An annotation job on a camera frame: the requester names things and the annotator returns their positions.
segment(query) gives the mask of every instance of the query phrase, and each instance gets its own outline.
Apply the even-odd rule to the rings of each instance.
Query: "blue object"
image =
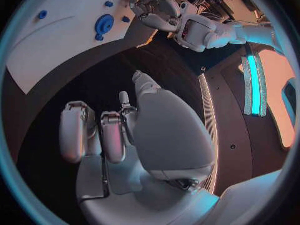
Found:
[[[124,17],[122,18],[122,21],[123,21],[124,23],[130,23],[130,18],[127,17],[127,16],[124,16]]]
[[[106,2],[104,3],[104,5],[105,5],[105,7],[109,7],[109,8],[111,8],[111,7],[113,7],[113,6],[114,6],[114,3],[113,3],[113,2],[111,2],[111,1],[106,1]]]
[[[47,14],[48,14],[48,12],[46,10],[43,10],[38,14],[38,18],[44,19],[45,17],[47,17]]]
[[[95,31],[97,33],[95,39],[97,41],[103,41],[104,34],[107,34],[114,26],[115,19],[112,15],[106,14],[98,19],[95,24]]]
[[[248,56],[248,62],[252,78],[252,113],[254,115],[259,115],[261,107],[260,79],[253,55]]]

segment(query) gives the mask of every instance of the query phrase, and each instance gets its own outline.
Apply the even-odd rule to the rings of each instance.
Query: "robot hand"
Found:
[[[196,52],[252,42],[269,45],[282,53],[272,27],[213,21],[198,15],[198,9],[187,1],[179,6],[174,0],[130,0],[130,8],[143,24],[173,33],[179,45]]]

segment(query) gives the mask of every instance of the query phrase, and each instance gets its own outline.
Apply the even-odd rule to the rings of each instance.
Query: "white panel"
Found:
[[[106,1],[114,6],[106,7]],[[42,10],[48,15],[39,20]],[[114,26],[104,34],[103,41],[97,41],[95,24],[105,14],[114,17]],[[122,22],[124,16],[130,18],[130,23]],[[20,31],[7,61],[8,70],[28,94],[44,76],[70,58],[123,39],[134,17],[127,0],[45,0]]]

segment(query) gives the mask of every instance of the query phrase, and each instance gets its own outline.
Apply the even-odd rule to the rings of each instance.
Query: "cyan light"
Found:
[[[259,115],[261,107],[260,80],[253,55],[248,56],[248,62],[252,78],[252,114]]]

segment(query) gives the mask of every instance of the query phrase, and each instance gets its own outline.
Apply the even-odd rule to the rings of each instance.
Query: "blue circular part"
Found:
[[[111,2],[111,1],[106,1],[106,2],[104,3],[104,5],[105,5],[106,7],[109,7],[109,8],[111,8],[111,7],[113,7],[113,6],[114,6],[114,3],[113,3],[113,2]]]
[[[124,23],[129,23],[129,22],[130,22],[130,18],[127,17],[127,16],[124,16],[124,17],[122,18],[122,21],[123,21]]]
[[[106,14],[100,17],[95,24],[95,31],[97,33],[95,39],[103,41],[103,34],[107,34],[110,30],[112,30],[114,22],[115,19],[112,15]]]
[[[44,19],[45,17],[47,17],[47,14],[48,14],[48,12],[46,10],[43,10],[38,14],[38,18]]]

